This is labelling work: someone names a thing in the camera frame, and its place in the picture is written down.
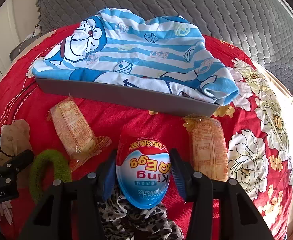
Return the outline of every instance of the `green hair tie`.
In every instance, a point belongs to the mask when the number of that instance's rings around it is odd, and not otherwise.
[[[29,191],[36,204],[43,195],[41,184],[49,163],[53,163],[54,179],[61,179],[63,182],[71,181],[70,168],[63,155],[56,150],[43,151],[35,158],[29,175]]]

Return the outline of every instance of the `red bedspread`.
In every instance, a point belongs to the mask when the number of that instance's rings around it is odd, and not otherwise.
[[[44,56],[55,44],[70,36],[76,27],[77,25],[72,25],[58,29],[54,35],[46,38],[40,45],[19,59],[0,82],[0,128],[3,124],[11,124],[14,119],[25,119],[30,125],[30,143],[35,155],[52,148],[62,152],[66,158],[68,157],[55,132],[53,123],[46,119],[48,110],[65,97],[43,93],[37,87],[34,78],[26,79],[26,73],[34,59]],[[260,86],[259,83],[256,86],[255,80],[261,79],[261,77],[256,77],[255,68],[250,59],[240,49],[228,43],[208,36],[205,36],[205,40],[207,50],[214,57],[219,58],[226,66],[238,70],[231,71],[231,73],[237,85],[242,89],[240,89],[240,93],[242,93],[240,98],[226,107],[219,108],[215,113],[216,117],[213,116],[221,121],[227,147],[232,145],[232,150],[229,149],[231,150],[229,152],[229,176],[241,182],[270,225],[275,238],[282,239],[286,233],[288,208],[292,195],[292,187],[289,186],[289,169],[292,167],[288,167],[290,165],[288,157],[286,159],[282,157],[282,160],[278,157],[283,156],[285,141],[282,141],[282,144],[277,143],[276,139],[272,137],[272,129],[267,130],[266,125],[264,127],[261,124],[261,116],[270,116],[273,120],[279,118],[274,123],[278,127],[282,125],[282,130],[284,129],[283,121],[280,116],[277,117],[276,114],[271,115],[267,112],[263,103],[258,100],[259,88],[265,91],[264,84],[260,80]],[[183,159],[189,160],[188,133],[183,126],[184,121],[180,117],[162,113],[151,115],[147,110],[81,98],[75,98],[75,102],[95,135],[109,136],[113,145],[72,173],[73,180],[80,179],[86,173],[94,171],[97,165],[108,157],[110,149],[117,147],[121,131],[133,131],[159,139],[166,147],[177,148]],[[238,157],[230,159],[234,153],[242,157],[245,155],[246,159]],[[44,188],[51,184],[52,178],[53,173],[50,171],[44,179]],[[11,204],[13,224],[9,225],[5,219],[2,219],[0,225],[8,239],[16,239],[34,207],[34,203],[28,189],[24,189],[20,190],[20,197],[12,200]],[[174,220],[186,235],[192,204],[185,204],[179,197],[173,181],[169,185],[163,204],[168,209],[168,218]],[[215,202],[214,205],[213,239],[217,239],[218,202]]]

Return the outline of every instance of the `doraemon towel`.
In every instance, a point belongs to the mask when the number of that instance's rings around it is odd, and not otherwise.
[[[33,63],[37,78],[91,81],[229,104],[239,90],[205,49],[200,30],[181,16],[145,21],[104,8]]]

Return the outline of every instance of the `black clamp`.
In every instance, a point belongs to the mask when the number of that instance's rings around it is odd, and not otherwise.
[[[33,152],[25,150],[0,166],[0,203],[17,198],[17,174],[33,161]]]
[[[116,180],[116,153],[113,150],[96,172],[81,180],[55,180],[34,208],[18,240],[72,240],[72,200],[77,200],[79,240],[105,240],[97,203],[105,202],[111,195]],[[169,153],[179,194],[186,202],[193,202],[186,240],[211,240],[213,199],[220,200],[219,239],[273,240],[259,211],[235,179],[211,180],[182,161],[176,149]]]
[[[171,149],[171,169],[179,195],[193,202],[186,240],[211,240],[213,199],[220,200],[220,237],[222,240],[273,240],[261,214],[235,179],[211,180],[194,171]]]
[[[77,200],[79,240],[105,240],[97,203],[111,196],[116,180],[116,154],[117,150],[113,150],[106,162],[80,180],[53,181],[29,216],[18,240],[72,240],[72,200]]]

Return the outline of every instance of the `leopard print fabric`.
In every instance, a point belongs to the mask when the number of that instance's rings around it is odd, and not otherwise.
[[[151,209],[139,209],[129,203],[118,185],[105,203],[98,203],[107,240],[183,240],[179,226],[167,219],[162,203]]]

